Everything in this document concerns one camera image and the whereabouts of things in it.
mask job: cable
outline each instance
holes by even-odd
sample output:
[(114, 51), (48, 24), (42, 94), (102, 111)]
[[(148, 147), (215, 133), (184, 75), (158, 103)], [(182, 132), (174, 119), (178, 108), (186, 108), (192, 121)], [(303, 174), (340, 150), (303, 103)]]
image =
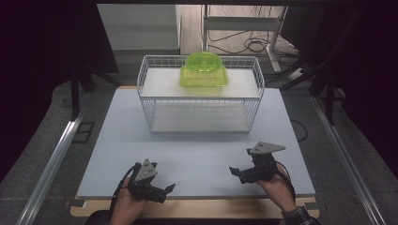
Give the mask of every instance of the cable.
[(293, 68), (295, 68), (295, 67), (290, 67), (290, 68), (284, 70), (284, 71), (283, 71), (282, 73), (280, 73), (280, 74), (279, 74), (279, 73), (278, 73), (278, 74), (264, 74), (264, 73), (263, 73), (263, 75), (268, 75), (268, 76), (269, 76), (269, 75), (277, 75), (276, 77), (272, 78), (271, 80), (265, 82), (265, 83), (264, 83), (264, 86), (267, 87), (267, 85), (268, 85), (269, 83), (276, 82), (276, 81), (278, 81), (279, 79), (283, 78), (283, 77), (284, 77), (284, 74), (287, 73), (287, 72), (290, 72), (291, 70), (293, 70)]
[(128, 175), (131, 173), (131, 171), (133, 169), (134, 169), (134, 166), (129, 168), (129, 170), (123, 176), (122, 180), (119, 182), (119, 185), (117, 186), (117, 188), (116, 188), (116, 190), (114, 192), (114, 195), (112, 196), (111, 205), (109, 207), (109, 219), (111, 219), (112, 214), (114, 213), (115, 205), (116, 205), (116, 202), (117, 202), (117, 195), (119, 194), (120, 189), (123, 188), (124, 181), (126, 180), (126, 178), (128, 177)]
[(248, 49), (245, 49), (245, 50), (242, 50), (242, 51), (239, 51), (239, 52), (228, 52), (227, 50), (224, 50), (224, 49), (219, 48), (219, 47), (214, 46), (214, 45), (207, 45), (207, 46), (208, 46), (208, 47), (211, 47), (211, 48), (218, 49), (218, 50), (223, 51), (223, 52), (225, 52), (225, 53), (243, 53), (243, 52), (245, 52), (246, 50), (248, 50)]
[(291, 122), (297, 123), (297, 124), (300, 125), (300, 126), (302, 127), (302, 129), (304, 130), (304, 137), (298, 139), (298, 143), (300, 143), (300, 142), (306, 140), (307, 137), (308, 137), (308, 130), (307, 130), (307, 128), (306, 128), (303, 124), (301, 124), (299, 121), (297, 121), (297, 120), (292, 120), (292, 119), (291, 119), (290, 121), (291, 121)]
[[(245, 45), (246, 49), (252, 51), (253, 53), (260, 53), (260, 52), (262, 52), (263, 50), (265, 50), (266, 47), (267, 47), (267, 45), (265, 45), (261, 39), (256, 38), (256, 37), (252, 37), (252, 35), (253, 35), (253, 31), (252, 31), (251, 37), (247, 38), (247, 39), (245, 40), (245, 42), (244, 42), (244, 45)], [(261, 45), (263, 48), (262, 48), (261, 50), (254, 50), (254, 49), (251, 49), (250, 47), (251, 47), (253, 44), (259, 44), (259, 45)]]
[(249, 16), (252, 15), (253, 12), (255, 12), (257, 10), (257, 6), (254, 6), (252, 11), (250, 11)]
[(222, 11), (223, 11), (224, 15), (226, 16), (226, 12), (225, 12), (224, 9), (223, 9), (223, 5), (222, 5)]
[(241, 34), (244, 34), (244, 33), (247, 33), (247, 32), (250, 32), (250, 31), (241, 31), (241, 32), (235, 33), (235, 34), (230, 35), (230, 36), (221, 37), (221, 38), (218, 38), (218, 39), (214, 39), (214, 40), (213, 40), (213, 39), (211, 39), (211, 37), (210, 37), (210, 31), (208, 31), (208, 39), (211, 40), (212, 42), (217, 42), (217, 41), (224, 40), (224, 39), (227, 39), (227, 38), (231, 38), (231, 37), (233, 37), (233, 36), (241, 35)]
[(276, 163), (279, 163), (279, 164), (283, 167), (284, 171), (285, 171), (286, 174), (287, 174), (287, 178), (290, 179), (290, 174), (289, 174), (289, 171), (286, 169), (286, 167), (285, 167), (280, 161), (275, 161), (275, 162), (276, 162)]

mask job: wire basket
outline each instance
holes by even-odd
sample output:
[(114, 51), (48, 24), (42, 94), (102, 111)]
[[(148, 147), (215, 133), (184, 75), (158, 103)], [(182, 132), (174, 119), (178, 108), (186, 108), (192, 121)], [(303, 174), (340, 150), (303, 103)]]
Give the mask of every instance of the wire basket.
[(147, 55), (138, 75), (138, 95), (151, 132), (249, 133), (264, 92), (257, 58), (221, 56), (225, 87), (179, 86), (186, 55)]

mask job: white shelf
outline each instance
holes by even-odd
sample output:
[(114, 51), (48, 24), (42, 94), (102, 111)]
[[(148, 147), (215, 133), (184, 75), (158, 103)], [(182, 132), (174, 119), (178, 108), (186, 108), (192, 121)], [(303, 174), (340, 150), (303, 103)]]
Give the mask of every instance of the white shelf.
[(214, 103), (157, 104), (152, 132), (223, 132), (250, 131), (243, 104)]
[(150, 67), (141, 98), (260, 98), (252, 69), (228, 68), (227, 73), (225, 87), (184, 88), (178, 83), (179, 68)]

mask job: hand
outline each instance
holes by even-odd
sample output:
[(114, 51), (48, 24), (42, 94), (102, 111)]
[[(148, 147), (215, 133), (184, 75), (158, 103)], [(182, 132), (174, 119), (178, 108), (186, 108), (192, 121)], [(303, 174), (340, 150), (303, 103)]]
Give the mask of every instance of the hand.
[(147, 200), (137, 201), (127, 189), (130, 178), (126, 178), (115, 204), (110, 225), (130, 225), (137, 219), (144, 209)]
[[(286, 171), (283, 166), (277, 163), (278, 170), (286, 175)], [(259, 185), (269, 196), (269, 198), (281, 208), (283, 212), (290, 212), (297, 209), (295, 201), (293, 200), (292, 194), (284, 182), (284, 180), (278, 175), (275, 174), (272, 180), (270, 181), (257, 181), (257, 185)]]

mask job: green plastic container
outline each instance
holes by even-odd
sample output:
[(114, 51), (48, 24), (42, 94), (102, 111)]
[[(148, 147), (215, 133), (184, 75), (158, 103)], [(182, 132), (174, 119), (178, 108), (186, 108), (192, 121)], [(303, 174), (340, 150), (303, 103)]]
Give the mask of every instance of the green plastic container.
[(189, 55), (179, 72), (182, 87), (223, 87), (229, 83), (221, 58), (210, 52)]

